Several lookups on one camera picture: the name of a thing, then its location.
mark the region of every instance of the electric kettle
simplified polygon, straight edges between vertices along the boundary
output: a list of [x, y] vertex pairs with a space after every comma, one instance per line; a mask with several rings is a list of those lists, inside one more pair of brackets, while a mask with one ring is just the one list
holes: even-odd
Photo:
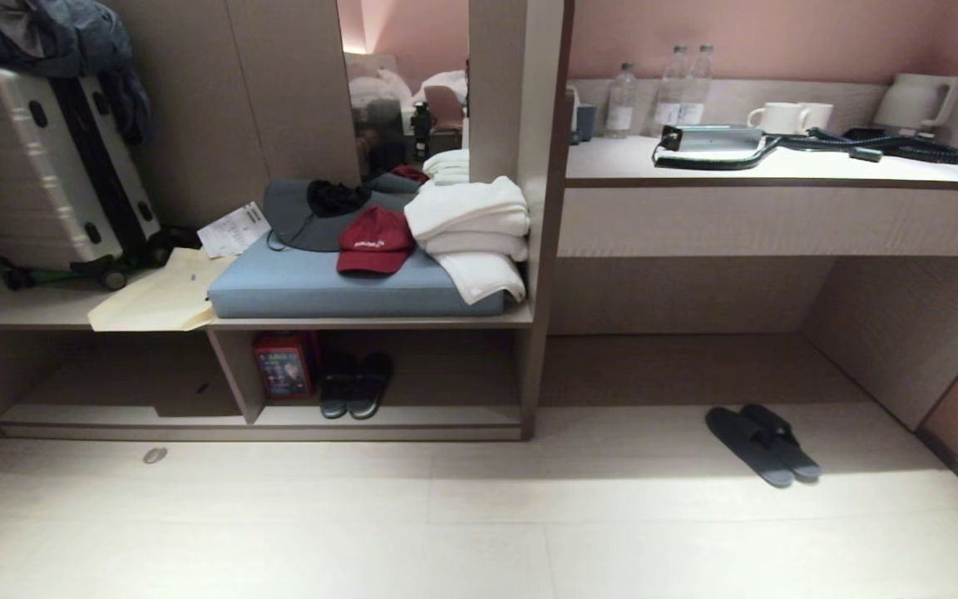
[[958, 77], [898, 73], [882, 98], [875, 126], [891, 134], [914, 136], [942, 126], [958, 100]]

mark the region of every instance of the plastic bottle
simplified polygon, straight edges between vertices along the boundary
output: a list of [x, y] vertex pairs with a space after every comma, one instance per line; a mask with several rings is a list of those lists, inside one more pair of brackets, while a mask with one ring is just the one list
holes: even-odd
[[623, 140], [630, 134], [630, 122], [635, 116], [635, 92], [638, 90], [638, 78], [632, 72], [634, 69], [634, 63], [623, 63], [619, 76], [612, 81], [605, 137]]
[[704, 116], [704, 102], [708, 100], [708, 89], [712, 85], [712, 51], [715, 46], [706, 44], [700, 47], [693, 66], [685, 76], [682, 91], [682, 109], [679, 111], [680, 125], [700, 125]]
[[686, 46], [675, 46], [672, 61], [664, 69], [664, 76], [660, 80], [660, 90], [657, 91], [657, 112], [653, 116], [654, 136], [660, 136], [664, 125], [678, 125], [685, 76], [689, 71], [686, 52]]

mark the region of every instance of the suitcase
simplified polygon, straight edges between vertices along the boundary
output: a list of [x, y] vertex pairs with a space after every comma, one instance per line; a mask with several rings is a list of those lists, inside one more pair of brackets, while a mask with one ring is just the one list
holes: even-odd
[[170, 247], [98, 79], [43, 79], [0, 68], [0, 260], [8, 287], [30, 270], [97, 277], [160, 266]]

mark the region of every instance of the black slipper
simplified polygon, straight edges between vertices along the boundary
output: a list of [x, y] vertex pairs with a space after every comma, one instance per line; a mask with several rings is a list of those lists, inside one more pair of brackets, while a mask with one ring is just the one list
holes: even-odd
[[764, 406], [750, 404], [742, 408], [742, 416], [756, 422], [771, 435], [771, 452], [796, 478], [813, 483], [822, 475], [822, 467], [802, 451], [801, 443], [793, 436], [793, 428], [786, 420]]
[[379, 412], [379, 402], [394, 376], [394, 360], [388, 354], [368, 354], [357, 368], [353, 399], [347, 404], [350, 416], [368, 420]]
[[346, 416], [346, 403], [354, 397], [357, 384], [357, 358], [350, 354], [333, 354], [323, 364], [320, 384], [320, 414], [328, 420]]
[[793, 474], [768, 450], [771, 435], [749, 418], [730, 412], [725, 407], [714, 407], [704, 416], [704, 422], [723, 444], [742, 462], [756, 471], [764, 481], [784, 488], [793, 484]]

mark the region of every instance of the cup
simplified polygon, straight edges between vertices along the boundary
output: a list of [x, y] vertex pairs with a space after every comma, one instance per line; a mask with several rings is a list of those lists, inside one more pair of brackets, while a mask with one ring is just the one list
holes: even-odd
[[[803, 133], [805, 119], [811, 111], [794, 102], [768, 102], [753, 110], [745, 119], [745, 124], [757, 126], [769, 136], [799, 136]], [[753, 124], [753, 118], [760, 117], [759, 125]]]
[[594, 124], [597, 122], [597, 106], [579, 105], [575, 109], [575, 131], [579, 133], [579, 141], [594, 139]]
[[808, 115], [805, 116], [805, 125], [803, 131], [807, 132], [813, 126], [820, 129], [826, 129], [830, 125], [830, 114], [833, 113], [833, 105], [824, 105], [821, 102], [801, 102], [801, 106], [808, 109]]

